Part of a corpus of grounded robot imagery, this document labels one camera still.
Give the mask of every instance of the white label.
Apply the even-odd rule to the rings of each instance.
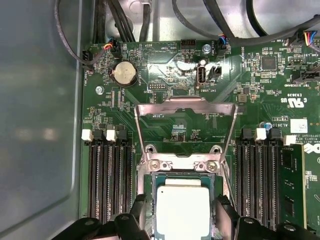
[[[313,152],[315,152],[316,154],[320,154],[320,143],[317,143],[315,145],[307,143],[303,146],[303,149],[307,154],[310,154]]]
[[[288,103],[287,107],[291,108],[291,109],[301,109],[305,107],[305,104],[308,99],[307,98],[303,98],[303,100],[301,100],[300,97],[298,98],[281,98],[281,103]]]
[[[308,120],[307,119],[290,119],[290,132],[292,134],[307,134]]]

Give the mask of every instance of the black cable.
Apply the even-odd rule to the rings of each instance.
[[[289,38],[289,37],[292,37],[298,31],[309,29],[314,25],[320,23],[320,15],[317,14],[312,19],[281,32],[277,32],[271,35],[261,36],[261,37],[239,38],[239,37],[235,37],[234,34],[230,32],[231,30],[224,16],[221,14],[221,11],[219,9],[219,6],[216,0],[203,0],[203,3],[207,7],[212,18],[215,19],[221,26],[220,28],[221,31],[224,33],[224,35],[226,35],[227,38],[229,38],[229,41],[235,46],[254,46],[254,45],[260,45],[260,44],[266,44],[277,39]]]
[[[98,43],[104,44],[106,42],[106,0],[99,0],[98,5]]]
[[[151,8],[149,4],[143,5],[143,19],[142,19],[142,26],[140,31],[139,42],[147,41],[148,37],[148,29],[150,25],[150,18],[151,18]]]
[[[261,27],[259,24],[254,10],[254,0],[246,0],[245,1],[245,8],[246,8],[246,15],[248,16],[249,22],[260,37],[267,36],[268,34],[265,32],[265,30]]]
[[[121,4],[119,3],[118,0],[111,0],[111,1],[113,3],[117,13],[119,14],[119,17],[121,19],[121,22],[123,24],[124,30],[125,30],[125,32],[126,32],[126,34],[128,36],[129,41],[130,42],[135,42],[136,40],[135,40],[134,34],[133,34],[132,30],[131,30],[130,24],[128,22],[128,18],[126,16]]]
[[[217,4],[217,1],[215,0],[202,0],[206,9],[208,10],[210,16],[214,20],[214,22],[218,25],[218,27],[221,29],[222,33],[231,39],[235,38],[234,33],[231,31],[227,21],[225,20],[224,16],[222,15],[222,12],[220,11],[220,8]]]
[[[124,43],[129,42],[128,36],[127,36],[126,31],[124,29],[124,26],[123,26],[123,24],[121,22],[121,19],[120,19],[119,15],[118,15],[116,7],[113,4],[113,1],[112,0],[107,0],[107,3],[109,5],[110,12],[111,12],[111,14],[113,16],[113,19],[114,19],[114,22],[115,22],[115,26],[119,31],[120,38],[121,38],[122,42],[124,42]]]
[[[320,53],[320,48],[314,45],[313,43],[311,43],[308,47],[316,51],[317,53]]]
[[[106,49],[102,49],[91,61],[85,61],[82,58],[78,57],[77,54],[75,54],[75,52],[70,47],[70,45],[68,43],[68,40],[66,39],[65,33],[64,33],[63,29],[62,29],[62,26],[61,26],[60,13],[59,13],[60,2],[61,2],[61,0],[55,0],[54,1],[53,10],[54,10],[55,25],[56,25],[56,28],[58,30],[60,39],[61,39],[64,47],[66,48],[66,50],[69,52],[69,54],[73,58],[78,60],[83,65],[93,65],[93,64],[95,64],[105,54]]]
[[[172,8],[173,8],[173,12],[175,14],[175,16],[177,17],[177,19],[180,21],[180,23],[182,23],[184,26],[186,26],[188,29],[194,31],[197,34],[200,34],[204,37],[210,38],[210,39],[214,39],[217,40],[219,38],[219,36],[217,35],[213,35],[210,33],[207,33],[199,28],[197,28],[196,26],[192,25],[184,16],[183,14],[180,12],[178,5],[177,5],[177,0],[172,0]]]

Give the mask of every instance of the screw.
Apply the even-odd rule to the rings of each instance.
[[[202,46],[202,52],[204,54],[209,54],[211,53],[211,46],[209,44],[205,44]]]
[[[150,162],[150,169],[151,169],[152,171],[158,170],[159,168],[160,168],[160,163],[159,163],[158,160],[152,160],[152,161]]]
[[[296,230],[296,228],[294,226],[291,226],[291,225],[284,225],[284,228],[287,229],[290,232],[294,232]]]
[[[98,94],[98,95],[102,95],[104,93],[105,89],[103,86],[97,86],[95,88],[95,93]]]
[[[246,218],[244,219],[244,221],[245,221],[247,224],[253,224],[253,223],[254,223],[254,221],[253,221],[251,218],[248,218],[248,217],[246,217]]]
[[[218,166],[214,161],[208,161],[206,164],[206,168],[208,169],[209,172],[215,172]]]
[[[85,225],[89,226],[89,225],[92,225],[92,224],[94,224],[94,223],[95,223],[94,221],[89,220],[89,221],[86,221],[86,222],[85,222]]]

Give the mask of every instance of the sticker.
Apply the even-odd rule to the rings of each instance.
[[[292,134],[307,134],[308,120],[307,119],[290,119],[290,132]]]

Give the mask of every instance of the capacitor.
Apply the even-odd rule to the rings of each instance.
[[[121,87],[131,87],[138,80],[138,69],[130,61],[123,60],[111,69],[110,77]]]
[[[270,129],[272,129],[272,123],[262,121],[262,122],[259,124],[259,127],[260,127],[260,128],[265,128],[265,130],[268,132]]]

